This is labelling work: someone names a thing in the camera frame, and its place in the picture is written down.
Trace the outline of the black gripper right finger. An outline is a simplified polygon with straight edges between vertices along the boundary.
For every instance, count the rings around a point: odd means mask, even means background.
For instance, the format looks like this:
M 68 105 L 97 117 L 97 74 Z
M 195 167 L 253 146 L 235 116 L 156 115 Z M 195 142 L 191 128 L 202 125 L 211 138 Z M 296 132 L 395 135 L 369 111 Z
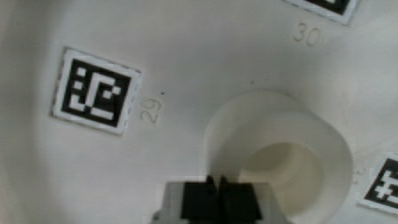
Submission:
M 267 183 L 237 183 L 220 178 L 218 204 L 221 224 L 291 224 Z

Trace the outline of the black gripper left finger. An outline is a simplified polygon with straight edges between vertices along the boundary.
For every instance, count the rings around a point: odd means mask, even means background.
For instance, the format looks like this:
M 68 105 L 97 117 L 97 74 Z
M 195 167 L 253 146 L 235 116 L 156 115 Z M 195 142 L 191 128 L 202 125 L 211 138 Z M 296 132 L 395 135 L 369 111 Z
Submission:
M 216 224 L 218 218 L 212 177 L 202 181 L 168 182 L 148 224 Z

